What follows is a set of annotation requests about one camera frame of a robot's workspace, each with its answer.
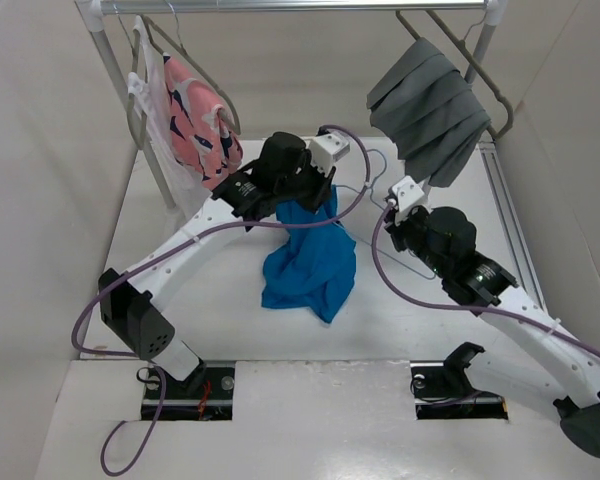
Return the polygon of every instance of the clothes rack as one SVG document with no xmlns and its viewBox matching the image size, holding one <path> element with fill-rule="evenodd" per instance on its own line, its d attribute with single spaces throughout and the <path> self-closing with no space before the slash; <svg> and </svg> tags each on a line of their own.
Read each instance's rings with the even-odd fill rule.
<svg viewBox="0 0 600 480">
<path fill-rule="evenodd" d="M 128 100 L 127 84 L 120 69 L 120 65 L 113 53 L 109 38 L 104 29 L 103 18 L 106 15 L 143 15 L 160 13 L 210 13 L 210 12 L 297 12 L 297 11 L 333 11 L 333 10 L 393 10 L 396 12 L 400 22 L 409 30 L 414 38 L 418 37 L 417 31 L 402 17 L 403 10 L 425 10 L 433 21 L 449 37 L 451 42 L 460 50 L 469 62 L 467 70 L 467 81 L 471 81 L 475 73 L 485 80 L 487 86 L 493 91 L 496 99 L 502 103 L 507 110 L 507 123 L 499 131 L 493 128 L 490 133 L 494 140 L 501 137 L 511 128 L 513 123 L 513 108 L 502 95 L 497 85 L 486 74 L 480 63 L 484 59 L 489 42 L 500 22 L 506 0 L 75 0 L 78 10 L 85 22 L 91 38 L 102 58 L 102 62 L 113 82 L 116 92 L 126 107 Z M 487 21 L 483 25 L 480 40 L 476 45 L 474 53 L 470 53 L 464 41 L 459 40 L 449 27 L 437 16 L 434 10 L 460 10 L 475 9 L 487 10 Z M 130 128 L 140 131 L 141 120 L 137 115 L 130 118 Z M 156 180 L 160 193 L 167 209 L 176 208 L 171 191 L 164 174 L 158 164 L 155 152 L 148 138 L 143 139 L 143 152 L 151 172 Z"/>
</svg>

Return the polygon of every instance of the white cloth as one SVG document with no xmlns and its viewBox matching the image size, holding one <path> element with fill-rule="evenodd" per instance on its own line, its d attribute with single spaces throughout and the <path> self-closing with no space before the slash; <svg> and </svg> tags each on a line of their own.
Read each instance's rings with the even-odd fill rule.
<svg viewBox="0 0 600 480">
<path fill-rule="evenodd" d="M 156 157 L 167 179 L 174 201 L 182 210 L 185 219 L 189 220 L 200 210 L 210 192 L 202 186 L 202 175 L 195 170 L 185 168 L 173 156 L 163 67 L 156 63 L 155 52 L 149 43 L 149 35 L 140 17 L 136 17 L 133 29 L 140 33 L 148 83 L 131 72 L 127 78 L 127 87 L 129 93 L 136 98 L 135 109 L 138 115 L 141 115 L 143 111 L 147 115 L 147 133 Z"/>
</svg>

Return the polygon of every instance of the hanger hook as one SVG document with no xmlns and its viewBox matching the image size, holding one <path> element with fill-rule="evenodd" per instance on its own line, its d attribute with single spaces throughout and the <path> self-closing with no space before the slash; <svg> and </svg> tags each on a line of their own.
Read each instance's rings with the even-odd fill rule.
<svg viewBox="0 0 600 480">
<path fill-rule="evenodd" d="M 124 36 L 127 37 L 127 42 L 129 42 L 129 47 L 131 47 L 131 51 L 133 52 L 133 43 L 131 42 L 131 37 L 129 36 L 129 32 L 127 31 L 127 28 L 124 26 L 124 23 L 122 23 L 122 18 L 120 17 L 120 12 L 118 11 L 118 6 L 116 5 L 116 2 L 115 1 L 111 2 L 111 6 L 113 7 L 113 11 L 116 12 L 116 17 L 118 17 L 118 22 L 120 22 L 120 26 L 122 27 L 122 31 L 124 32 Z"/>
<path fill-rule="evenodd" d="M 169 5 L 169 8 L 171 9 L 171 13 L 173 13 L 173 18 L 176 19 L 176 36 L 178 37 L 178 41 L 180 42 L 180 48 L 182 49 L 183 52 L 186 52 L 187 49 L 184 48 L 184 44 L 182 43 L 182 37 L 180 36 L 180 20 L 178 19 L 178 14 L 176 13 L 176 9 L 173 8 L 173 5 L 171 4 L 171 2 L 169 2 L 169 0 L 162 0 L 164 3 L 166 3 L 167 5 Z"/>
</svg>

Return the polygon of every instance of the pink patterned cloth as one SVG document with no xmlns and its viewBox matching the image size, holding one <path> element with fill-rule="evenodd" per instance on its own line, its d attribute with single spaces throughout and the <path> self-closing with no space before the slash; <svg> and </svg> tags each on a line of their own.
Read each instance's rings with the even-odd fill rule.
<svg viewBox="0 0 600 480">
<path fill-rule="evenodd" d="M 173 154 L 178 162 L 202 174 L 202 185 L 213 190 L 242 161 L 236 135 L 220 118 L 224 105 L 207 84 L 195 79 L 177 59 L 164 55 L 169 95 Z"/>
</svg>

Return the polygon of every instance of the blue cloth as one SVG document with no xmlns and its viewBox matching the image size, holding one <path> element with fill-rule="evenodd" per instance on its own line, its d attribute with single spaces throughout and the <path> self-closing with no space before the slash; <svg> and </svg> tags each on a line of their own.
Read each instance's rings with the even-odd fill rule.
<svg viewBox="0 0 600 480">
<path fill-rule="evenodd" d="M 316 223 L 334 217 L 337 210 L 333 187 L 331 200 L 316 214 L 292 201 L 278 205 L 276 217 L 282 223 Z M 356 242 L 335 224 L 288 232 L 289 241 L 270 254 L 262 267 L 266 280 L 262 306 L 310 307 L 324 322 L 331 323 L 353 288 Z"/>
</svg>

